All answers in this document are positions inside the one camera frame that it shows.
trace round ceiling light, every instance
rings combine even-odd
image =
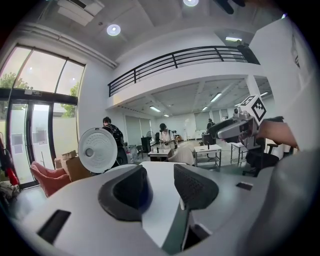
[[[193,7],[199,3],[199,0],[183,0],[183,2],[186,6]]]
[[[116,24],[112,24],[108,26],[106,29],[106,32],[108,33],[108,35],[113,37],[119,35],[120,31],[121,31],[120,27]]]

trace sky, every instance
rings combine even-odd
[[[30,49],[16,47],[0,77],[2,78],[4,74],[10,72],[17,74],[30,51]],[[65,62],[65,59],[34,51],[21,71],[20,78],[27,82],[29,87],[33,87],[33,90],[53,93]],[[80,82],[83,71],[83,66],[67,61],[56,92],[69,95],[70,89],[77,82]],[[65,109],[60,104],[55,104],[54,111],[64,112]]]

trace black metal railing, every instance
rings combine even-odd
[[[246,46],[202,46],[170,52],[153,58],[122,74],[109,86],[109,97],[143,79],[193,64],[207,62],[245,62],[260,64]]]

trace white column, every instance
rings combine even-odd
[[[250,95],[260,95],[260,91],[256,82],[255,77],[252,74],[249,74],[245,78],[246,85],[248,86]]]

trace green foliage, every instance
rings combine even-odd
[[[77,82],[71,89],[70,89],[70,96],[77,96],[79,89],[79,82]],[[76,106],[75,105],[68,105],[68,104],[60,104],[61,107],[65,109],[63,113],[63,118],[74,118],[76,116]]]
[[[17,77],[16,73],[10,72],[9,74],[8,73],[4,74],[3,77],[0,78],[0,88],[11,88],[15,82],[16,77]],[[16,82],[16,85],[14,88],[25,89],[25,90],[33,89],[32,87],[29,87],[28,83],[23,81],[21,77]]]

